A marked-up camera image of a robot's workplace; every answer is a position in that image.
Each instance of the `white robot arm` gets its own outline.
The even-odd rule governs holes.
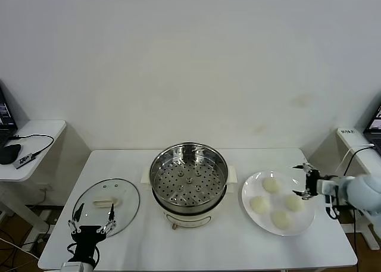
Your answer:
[[[294,168],[303,169],[306,173],[305,190],[294,191],[302,199],[310,199],[313,196],[324,195],[326,199],[326,211],[330,218],[337,219],[338,208],[356,208],[360,211],[368,211],[370,214],[381,212],[381,176],[363,175],[359,177],[349,176],[324,176],[309,163],[298,165]],[[344,200],[348,204],[340,205]]]

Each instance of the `cable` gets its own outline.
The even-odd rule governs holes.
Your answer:
[[[11,239],[12,243],[15,243],[13,237],[8,232],[5,232],[2,229],[0,229],[0,232],[3,232],[3,234],[7,235]],[[9,250],[9,249],[14,249],[14,248],[13,247],[10,247],[10,248],[0,248],[0,251],[1,250]]]
[[[3,230],[1,230],[1,232],[5,233],[7,236],[9,236],[11,238],[11,240],[13,242],[15,242],[14,239],[7,232],[5,232]],[[8,261],[8,259],[10,259],[12,257],[12,255],[16,249],[14,247],[1,249],[1,250],[9,250],[9,249],[12,249],[11,253],[7,256],[7,258],[3,262],[0,263],[0,266],[6,266],[6,268],[9,268],[9,266],[5,265],[5,263]]]
[[[349,160],[348,165],[346,166],[345,172],[344,172],[344,174],[343,174],[344,176],[345,176],[346,173],[348,172],[349,167],[351,166],[352,160],[353,160],[353,158],[356,156],[356,154],[359,153],[359,152],[362,151],[362,150],[366,150],[366,149],[370,149],[370,148],[373,148],[373,149],[374,149],[375,146],[372,145],[372,146],[369,146],[369,147],[366,147],[366,148],[363,148],[363,149],[359,149],[359,150],[357,150],[356,152],[353,153],[351,159]],[[354,229],[354,246],[355,246],[355,255],[356,255],[356,257],[357,257],[356,270],[357,270],[357,272],[358,272],[358,271],[359,271],[359,268],[358,268],[358,256],[357,256],[357,242],[356,242],[356,210],[355,210],[355,209],[353,209],[353,221],[354,221],[354,223],[353,223],[353,229]]]
[[[73,246],[76,246],[76,245],[77,245],[77,243],[75,243],[75,242],[72,243],[72,244],[69,244],[68,247],[66,247],[66,250],[67,250],[69,253],[71,253],[71,254],[74,255],[74,251],[72,251],[70,248],[72,248]],[[99,249],[98,249],[98,247],[96,247],[96,246],[95,246],[95,251],[96,251],[96,261],[95,261],[94,269],[95,269],[95,267],[98,265],[99,260],[100,260],[100,256],[101,256],[101,254],[100,254],[100,252],[99,252]]]
[[[38,243],[38,241],[40,240],[40,239],[43,239],[46,235],[48,235],[48,233],[49,233],[49,231],[50,231],[50,224],[48,224],[48,230],[43,234],[43,236],[42,237],[40,237],[40,238],[38,238],[38,239],[36,239],[35,241],[32,241],[32,242],[27,242],[27,243],[24,243],[24,244],[22,244],[22,245],[20,245],[21,247],[23,247],[24,245],[28,245],[28,244],[32,244],[32,243],[35,243],[35,244],[37,244]]]
[[[4,242],[6,242],[6,243],[8,243],[8,244],[10,244],[10,245],[12,245],[12,246],[14,246],[15,248],[17,248],[17,249],[19,249],[19,250],[21,250],[21,251],[23,251],[23,252],[25,252],[25,253],[27,253],[27,254],[33,256],[33,257],[35,257],[37,260],[40,259],[40,258],[38,258],[37,256],[33,255],[32,253],[25,251],[25,250],[22,249],[21,247],[18,247],[16,244],[13,244],[12,242],[9,242],[9,241],[7,241],[7,240],[1,238],[1,237],[0,237],[0,240],[2,240],[2,241],[4,241]]]
[[[99,253],[98,247],[95,247],[95,251],[96,251],[96,263],[95,263],[94,269],[98,265],[98,263],[99,263],[99,257],[101,256],[101,254]]]
[[[21,238],[21,241],[19,243],[19,246],[21,246],[21,244],[25,241],[26,237],[29,235],[29,233],[32,231],[33,227],[29,228],[25,234],[23,235],[23,237]],[[13,254],[13,257],[12,257],[12,268],[14,268],[14,261],[16,260],[16,255],[17,255],[17,252],[18,252],[18,249],[15,249],[14,248],[14,254]]]
[[[42,204],[43,202],[46,201],[46,189],[40,189],[41,191],[43,191],[43,199],[42,201],[39,201],[37,204],[35,205],[32,205],[31,207],[28,207],[28,209],[31,209],[31,208],[35,208],[36,206]]]
[[[40,137],[48,137],[51,139],[50,143],[48,145],[46,145],[44,148],[42,148],[41,150],[38,150],[36,151],[35,153],[33,153],[32,155],[35,157],[37,156],[38,154],[40,154],[42,151],[44,151],[46,148],[48,148],[49,146],[51,146],[54,142],[54,138],[50,135],[45,135],[45,134],[31,134],[31,135],[28,135],[28,136],[19,136],[19,135],[14,135],[14,136],[10,136],[8,138],[8,140],[19,140],[19,139],[24,139],[24,138],[30,138],[30,137],[33,137],[33,136],[40,136]]]
[[[361,152],[361,151],[363,151],[363,150],[370,149],[370,148],[375,148],[374,144],[372,144],[372,145],[369,146],[369,147],[365,147],[365,148],[363,148],[363,149],[359,149],[359,150],[357,150],[357,151],[355,151],[355,152],[353,153],[353,155],[352,155],[351,159],[349,159],[349,163],[348,163],[348,165],[347,165],[347,167],[346,167],[346,169],[345,169],[345,171],[344,171],[344,174],[343,174],[344,176],[345,176],[346,173],[348,172],[349,166],[351,165],[352,160],[353,160],[353,158],[355,158],[356,154],[359,153],[359,152]]]
[[[355,255],[357,257],[357,243],[356,243],[356,210],[353,209],[353,229],[354,229],[354,246],[355,246]],[[356,270],[358,272],[358,257],[357,257],[357,263],[356,263]]]
[[[72,248],[73,246],[76,246],[76,245],[77,245],[77,243],[75,243],[75,242],[72,244],[69,244],[68,247],[66,247],[67,252],[74,255],[74,251],[72,251],[70,248]]]
[[[338,165],[338,167],[336,168],[335,172],[337,172],[337,171],[340,169],[341,165],[342,165],[342,164],[344,163],[344,161],[345,161],[346,156],[348,156],[348,154],[351,152],[352,149],[354,149],[354,148],[360,148],[360,147],[363,147],[363,146],[374,146],[374,144],[370,143],[370,144],[363,144],[363,145],[358,145],[358,146],[350,147],[350,148],[347,150],[347,152],[345,153],[344,157],[342,158],[342,160],[341,160],[340,164]]]
[[[22,264],[22,265],[20,265],[20,266],[11,268],[11,269],[9,269],[9,270],[7,270],[7,271],[5,271],[5,272],[14,271],[14,270],[16,270],[16,269],[19,269],[19,268],[21,268],[21,267],[24,267],[24,266],[26,266],[26,265],[28,265],[28,264],[30,264],[30,263],[32,263],[32,262],[35,262],[35,261],[36,261],[36,260],[33,259],[33,260],[31,260],[31,261],[29,261],[29,262],[26,262],[26,263],[24,263],[24,264]]]

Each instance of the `white table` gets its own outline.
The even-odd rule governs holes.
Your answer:
[[[27,136],[31,134],[50,135],[56,140],[64,128],[64,120],[29,120],[23,127],[19,128],[15,134],[20,136]],[[41,150],[49,144],[50,141],[50,138],[35,136],[27,139],[12,140],[8,142],[7,145],[17,143],[22,145],[18,156],[18,159],[20,159],[29,153],[34,153]],[[51,146],[46,148],[39,155],[37,155],[35,160],[22,166],[18,170],[16,170],[12,164],[0,165],[0,182],[23,182],[27,180],[33,174],[50,148]],[[0,186],[0,202],[34,227],[26,239],[26,242],[34,241],[39,233],[46,232],[48,230],[49,226],[46,222],[44,222],[43,218],[46,218],[49,212],[43,213],[43,218],[40,218],[28,209],[17,197],[17,195],[11,189],[4,186],[4,184]],[[31,245],[25,246],[24,249],[29,250],[31,247]]]
[[[140,208],[132,223],[119,234],[98,244],[101,260],[96,271],[195,271],[279,270],[341,267],[357,258],[338,221],[325,213],[323,198],[316,197],[316,219],[300,236],[273,235],[256,225],[242,208],[239,195],[244,181],[255,172],[285,169],[305,160],[299,149],[219,150],[235,166],[238,187],[226,194],[217,218],[196,229],[172,230],[150,190],[140,184],[143,170],[159,151],[93,151],[61,213],[38,262],[44,270],[59,269],[71,255],[67,221],[78,197],[93,184],[111,178],[134,183],[140,193]]]

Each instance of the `table leg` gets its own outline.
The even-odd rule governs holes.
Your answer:
[[[49,225],[39,218],[33,211],[28,209],[9,188],[0,188],[0,202],[25,219],[40,232],[46,232],[49,229]]]

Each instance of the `white wall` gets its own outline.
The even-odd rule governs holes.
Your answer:
[[[381,0],[0,0],[0,79],[90,149],[301,147],[379,93]]]

